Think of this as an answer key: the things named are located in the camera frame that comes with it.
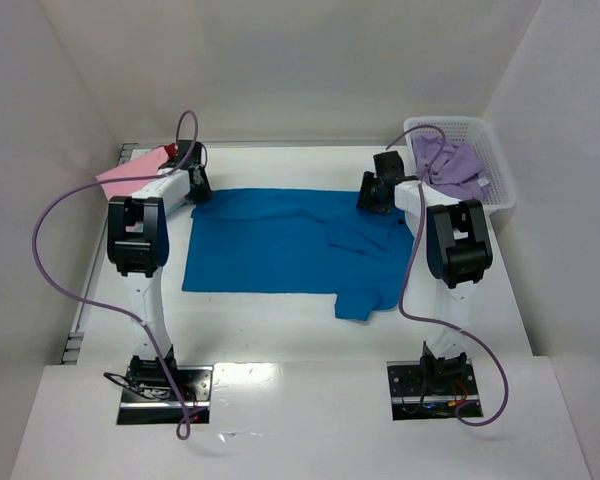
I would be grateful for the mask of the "blue t shirt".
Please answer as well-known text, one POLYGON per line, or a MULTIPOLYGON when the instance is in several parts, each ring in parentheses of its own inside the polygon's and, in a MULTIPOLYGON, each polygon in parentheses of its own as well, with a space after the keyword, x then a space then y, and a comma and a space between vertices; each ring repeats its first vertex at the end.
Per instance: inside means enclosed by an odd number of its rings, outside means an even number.
POLYGON ((353 191, 227 189, 191 214, 182 288, 333 294, 338 319, 396 307, 414 237, 403 214, 356 208, 353 191))

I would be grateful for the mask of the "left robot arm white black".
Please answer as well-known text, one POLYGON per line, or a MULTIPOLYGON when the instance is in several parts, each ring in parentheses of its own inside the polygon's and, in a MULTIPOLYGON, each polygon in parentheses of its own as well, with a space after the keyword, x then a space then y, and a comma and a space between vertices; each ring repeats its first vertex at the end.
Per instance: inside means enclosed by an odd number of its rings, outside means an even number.
POLYGON ((135 323, 134 353, 126 383, 169 391, 168 376, 179 372, 167 333, 162 273, 170 243, 167 216, 187 203, 211 198, 206 147, 179 140, 159 147, 103 175, 125 180, 105 188, 108 199, 107 256, 128 290, 135 323))

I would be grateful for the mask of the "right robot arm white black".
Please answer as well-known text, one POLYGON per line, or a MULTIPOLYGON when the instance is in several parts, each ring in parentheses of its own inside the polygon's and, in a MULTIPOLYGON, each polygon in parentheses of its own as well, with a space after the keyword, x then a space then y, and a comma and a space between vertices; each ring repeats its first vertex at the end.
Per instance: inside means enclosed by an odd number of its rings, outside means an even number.
POLYGON ((459 347, 466 333, 469 306, 493 253, 482 203, 459 200, 405 174, 398 152, 374 156, 373 172, 363 174, 357 207, 387 214, 392 206, 418 219, 415 242, 407 269, 411 270, 421 246, 425 248, 429 272, 436 280, 435 317, 399 310, 409 320, 431 326, 432 335, 423 342, 420 359, 422 389, 439 392, 466 371, 467 355, 459 347))

